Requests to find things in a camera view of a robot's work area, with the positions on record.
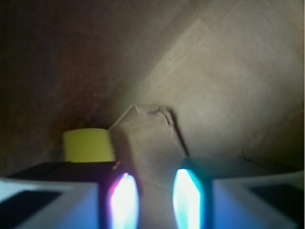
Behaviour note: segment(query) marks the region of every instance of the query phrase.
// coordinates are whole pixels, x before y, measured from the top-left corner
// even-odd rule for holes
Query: yellow cylinder
[[[70,130],[63,134],[65,160],[71,162],[115,161],[110,133],[105,129]]]

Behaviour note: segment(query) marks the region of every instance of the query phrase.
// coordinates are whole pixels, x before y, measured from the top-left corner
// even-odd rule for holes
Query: brown cardboard
[[[172,187],[186,156],[170,112],[158,106],[131,106],[110,127],[118,160],[126,162],[140,192],[139,228],[176,228]]]

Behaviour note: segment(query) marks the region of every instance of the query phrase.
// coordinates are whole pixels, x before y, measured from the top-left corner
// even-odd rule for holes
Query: purple light
[[[108,196],[108,225],[110,228],[137,228],[139,193],[134,177],[124,173],[110,187]]]

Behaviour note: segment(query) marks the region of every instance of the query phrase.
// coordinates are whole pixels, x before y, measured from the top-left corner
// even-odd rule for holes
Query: blue light
[[[203,187],[188,169],[179,169],[173,185],[173,209],[177,227],[199,229],[203,225]]]
[[[139,219],[139,192],[133,176],[124,173],[108,192],[108,223],[111,229],[135,229]]]

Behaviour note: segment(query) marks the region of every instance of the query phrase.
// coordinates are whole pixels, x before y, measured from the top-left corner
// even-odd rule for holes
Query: glowing lens
[[[203,225],[203,188],[188,169],[179,169],[173,185],[173,209],[177,227],[180,229],[199,229]]]
[[[133,176],[124,173],[109,189],[108,225],[111,229],[135,229],[139,219],[139,193]]]

